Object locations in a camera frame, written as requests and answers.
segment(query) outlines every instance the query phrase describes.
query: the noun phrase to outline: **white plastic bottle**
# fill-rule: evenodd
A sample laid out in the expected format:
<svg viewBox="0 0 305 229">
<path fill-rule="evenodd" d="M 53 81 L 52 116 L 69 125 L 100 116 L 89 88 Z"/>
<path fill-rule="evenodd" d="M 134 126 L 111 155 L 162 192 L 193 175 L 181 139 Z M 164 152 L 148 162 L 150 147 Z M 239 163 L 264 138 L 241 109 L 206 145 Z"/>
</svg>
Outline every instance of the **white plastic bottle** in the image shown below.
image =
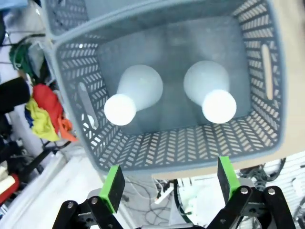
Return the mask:
<svg viewBox="0 0 305 229">
<path fill-rule="evenodd" d="M 234 117 L 236 101 L 229 93 L 229 74 L 220 64 L 197 62 L 185 74 L 183 86 L 186 95 L 201 106 L 210 122 L 222 124 Z"/>
<path fill-rule="evenodd" d="M 117 94 L 106 101 L 106 118 L 115 125 L 127 125 L 137 111 L 156 104 L 162 93 L 162 79 L 152 67 L 131 66 L 124 71 Z"/>
</svg>

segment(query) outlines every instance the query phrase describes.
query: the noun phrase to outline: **wire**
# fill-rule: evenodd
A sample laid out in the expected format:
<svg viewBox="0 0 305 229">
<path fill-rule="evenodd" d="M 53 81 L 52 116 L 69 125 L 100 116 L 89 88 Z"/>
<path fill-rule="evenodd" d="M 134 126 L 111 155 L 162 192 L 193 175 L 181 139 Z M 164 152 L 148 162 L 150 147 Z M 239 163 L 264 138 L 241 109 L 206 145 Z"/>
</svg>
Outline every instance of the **wire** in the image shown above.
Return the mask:
<svg viewBox="0 0 305 229">
<path fill-rule="evenodd" d="M 143 196 L 143 195 L 137 190 L 137 188 L 134 186 L 134 184 L 135 184 L 135 185 L 138 185 L 138 186 L 140 186 L 140 187 L 142 187 L 142 188 L 144 188 L 144 186 L 142 186 L 141 184 L 135 183 L 135 182 L 131 182 L 131 181 L 129 180 L 128 177 L 126 177 L 126 179 L 129 181 L 128 183 L 130 183 L 131 187 L 134 189 L 134 191 L 135 191 L 140 197 L 142 197 L 142 198 L 144 198 L 144 199 L 149 199 L 149 200 L 150 200 L 150 199 L 156 199 L 156 198 L 157 198 L 157 196 L 155 196 L 155 197 L 152 198 L 148 191 L 147 191 L 147 193 L 149 194 L 149 197 Z"/>
<path fill-rule="evenodd" d="M 165 210 L 170 210 L 170 208 L 168 208 L 168 204 L 169 204 L 169 202 L 170 202 L 170 196 L 171 196 L 171 195 L 168 197 L 168 201 L 167 201 L 167 204 L 166 204 L 165 207 L 152 208 L 152 201 L 151 201 L 152 198 L 151 198 L 151 194 L 149 193 L 149 191 L 147 190 L 147 188 L 146 188 L 145 186 L 141 185 L 141 184 L 134 183 L 134 182 L 130 182 L 130 180 L 129 180 L 128 183 L 130 183 L 130 184 L 132 184 L 132 185 L 138 185 L 139 187 L 141 187 L 141 188 L 143 188 L 143 189 L 145 190 L 145 192 L 146 192 L 147 195 L 149 196 L 149 198 L 146 198 L 146 199 L 149 200 L 149 209 L 150 209 L 150 210 L 149 210 L 149 211 L 144 211 L 144 210 L 139 210 L 139 209 L 135 209 L 135 208 L 131 208 L 131 207 L 126 206 L 127 208 L 129 208 L 130 210 L 135 210 L 135 211 L 138 211 L 138 212 L 145 213 L 144 218 L 145 218 L 145 221 L 146 221 L 146 223 L 147 223 L 148 225 L 154 225 L 157 219 L 161 219 L 161 220 L 164 220 L 164 221 L 167 221 L 167 222 L 168 222 L 168 219 L 165 219 L 165 218 L 163 218 L 163 217 L 160 217 L 160 215 L 161 215 Z M 147 219 L 148 214 L 151 213 L 151 212 L 155 215 L 155 219 L 154 219 L 153 223 L 151 223 L 151 222 Z"/>
<path fill-rule="evenodd" d="M 286 158 L 281 159 L 279 169 L 271 175 L 268 175 L 265 172 L 265 170 L 264 170 L 265 164 L 264 164 L 264 165 L 260 165 L 258 167 L 252 168 L 247 174 L 242 173 L 241 177 L 245 177 L 245 178 L 249 178 L 249 179 L 255 178 L 256 179 L 255 187 L 258 190 L 263 191 L 266 188 L 267 182 L 275 181 L 278 178 L 285 163 L 286 163 Z"/>
<path fill-rule="evenodd" d="M 181 203 L 179 203 L 179 199 L 178 199 L 178 180 L 177 179 L 173 180 L 173 198 L 174 198 L 176 207 L 177 207 L 178 211 L 180 212 L 180 215 L 182 216 L 184 221 L 186 223 L 192 223 L 192 221 L 187 217 L 184 210 L 180 207 Z"/>
</svg>

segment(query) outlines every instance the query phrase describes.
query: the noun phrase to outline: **orange cloth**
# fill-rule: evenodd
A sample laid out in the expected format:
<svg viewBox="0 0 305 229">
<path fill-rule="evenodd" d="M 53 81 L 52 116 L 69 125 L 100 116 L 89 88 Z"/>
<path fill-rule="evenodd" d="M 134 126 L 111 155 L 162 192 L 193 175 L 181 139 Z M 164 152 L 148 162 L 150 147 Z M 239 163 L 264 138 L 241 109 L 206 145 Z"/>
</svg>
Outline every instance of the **orange cloth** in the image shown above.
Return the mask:
<svg viewBox="0 0 305 229">
<path fill-rule="evenodd" d="M 63 108 L 57 95 L 48 86 L 40 83 L 33 88 L 33 98 L 39 108 L 48 112 L 55 132 L 58 133 L 58 118 L 61 117 Z"/>
<path fill-rule="evenodd" d="M 61 137 L 67 139 L 70 142 L 77 142 L 78 139 L 74 137 L 70 131 L 72 130 L 72 123 L 68 119 L 58 118 L 59 130 Z"/>
</svg>

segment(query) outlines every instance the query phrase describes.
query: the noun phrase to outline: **black object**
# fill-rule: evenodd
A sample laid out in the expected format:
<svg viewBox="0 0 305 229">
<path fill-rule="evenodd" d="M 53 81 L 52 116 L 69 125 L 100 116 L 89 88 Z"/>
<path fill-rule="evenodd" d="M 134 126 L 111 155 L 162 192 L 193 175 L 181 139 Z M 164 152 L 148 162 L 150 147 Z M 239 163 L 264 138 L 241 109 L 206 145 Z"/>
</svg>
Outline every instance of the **black object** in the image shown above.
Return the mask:
<svg viewBox="0 0 305 229">
<path fill-rule="evenodd" d="M 257 217 L 262 229 L 295 229 L 283 193 L 276 186 L 268 187 L 264 192 L 240 186 L 206 229 L 236 229 L 244 216 Z M 53 229 L 89 229 L 93 225 L 101 229 L 122 229 L 99 196 L 91 197 L 80 205 L 75 201 L 65 201 Z"/>
<path fill-rule="evenodd" d="M 34 159 L 31 161 L 31 163 L 29 163 L 19 174 L 18 174 L 18 178 L 19 181 L 25 181 L 28 179 L 28 176 L 31 174 L 31 172 L 36 169 L 40 163 L 50 154 L 50 153 L 54 153 L 56 154 L 56 152 L 58 152 L 60 149 L 65 148 L 67 145 L 69 145 L 71 142 L 66 142 L 64 145 L 62 146 L 52 146 L 52 147 L 46 147 L 43 146 L 43 151 Z"/>
<path fill-rule="evenodd" d="M 14 110 L 14 107 L 30 100 L 28 84 L 22 77 L 7 81 L 0 85 L 0 114 Z"/>
<path fill-rule="evenodd" d="M 305 229 L 305 218 L 304 217 L 298 218 L 297 222 L 299 223 L 299 226 L 301 229 Z"/>
<path fill-rule="evenodd" d="M 0 47 L 4 42 L 5 38 L 5 24 L 3 19 L 3 13 L 0 11 Z"/>
<path fill-rule="evenodd" d="M 286 158 L 281 159 L 279 169 L 270 176 L 266 174 L 264 170 L 264 165 L 259 165 L 251 168 L 241 169 L 241 177 L 249 179 L 254 177 L 257 180 L 257 182 L 255 183 L 256 188 L 258 190 L 264 190 L 267 182 L 275 181 L 278 178 L 285 165 L 285 162 Z"/>
<path fill-rule="evenodd" d="M 99 196 L 91 197 L 80 205 L 75 201 L 65 201 L 53 229 L 89 229 L 93 225 L 104 229 L 123 229 Z"/>
<path fill-rule="evenodd" d="M 192 221 L 187 217 L 186 213 L 184 212 L 183 208 L 181 208 L 181 203 L 178 199 L 178 180 L 173 181 L 173 199 L 175 201 L 175 205 L 181 215 L 181 217 L 184 219 L 186 223 L 192 223 Z"/>
</svg>

